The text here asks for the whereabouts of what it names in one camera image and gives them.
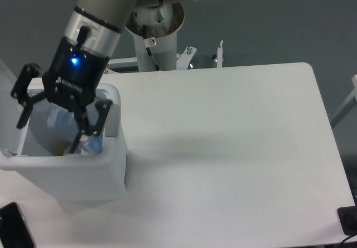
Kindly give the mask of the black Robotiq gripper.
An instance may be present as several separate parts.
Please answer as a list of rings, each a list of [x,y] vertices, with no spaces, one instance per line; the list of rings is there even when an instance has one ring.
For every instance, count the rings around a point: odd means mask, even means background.
[[[77,50],[76,43],[62,37],[50,68],[42,76],[44,91],[35,95],[28,93],[31,80],[39,77],[42,70],[36,63],[23,66],[11,90],[11,97],[22,107],[16,128],[25,127],[33,106],[47,99],[50,103],[74,113],[78,132],[70,146],[70,154],[75,152],[82,141],[81,138],[99,136],[113,102],[95,98],[98,118],[94,125],[89,123],[86,106],[94,101],[95,91],[108,62],[109,57],[97,56],[85,49]]]

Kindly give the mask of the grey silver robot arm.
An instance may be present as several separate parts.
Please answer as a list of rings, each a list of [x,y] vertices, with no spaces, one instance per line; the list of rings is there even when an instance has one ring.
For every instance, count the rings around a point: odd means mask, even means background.
[[[77,134],[70,153],[104,128],[112,101],[95,92],[132,11],[181,0],[78,0],[49,69],[26,64],[11,90],[22,107],[17,128],[28,122],[42,100],[73,113]]]

